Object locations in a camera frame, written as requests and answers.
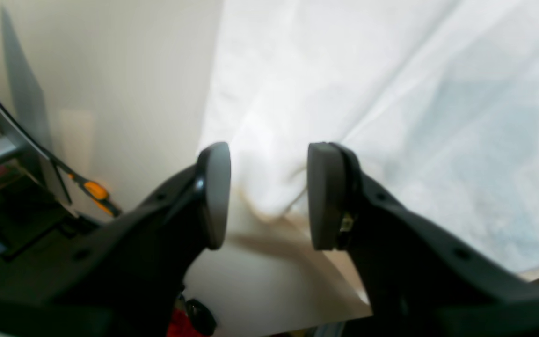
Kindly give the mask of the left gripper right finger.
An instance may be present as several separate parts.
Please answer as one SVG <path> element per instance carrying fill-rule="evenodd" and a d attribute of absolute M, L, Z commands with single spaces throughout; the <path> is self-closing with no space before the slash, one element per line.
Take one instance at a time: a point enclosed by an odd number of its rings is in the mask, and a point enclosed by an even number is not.
<path fill-rule="evenodd" d="M 306 162 L 313 248 L 347 252 L 372 310 L 343 337 L 539 337 L 539 284 L 404 207 L 350 149 L 312 143 Z"/>

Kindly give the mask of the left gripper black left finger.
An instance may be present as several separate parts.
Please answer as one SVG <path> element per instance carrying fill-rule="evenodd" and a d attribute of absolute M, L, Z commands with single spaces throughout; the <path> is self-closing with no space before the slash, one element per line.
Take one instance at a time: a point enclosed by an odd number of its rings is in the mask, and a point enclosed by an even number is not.
<path fill-rule="evenodd" d="M 214 143 L 111 224 L 55 245 L 32 266 L 2 267 L 0 332 L 164 337 L 189 267 L 222 247 L 230 182 L 229 145 Z"/>

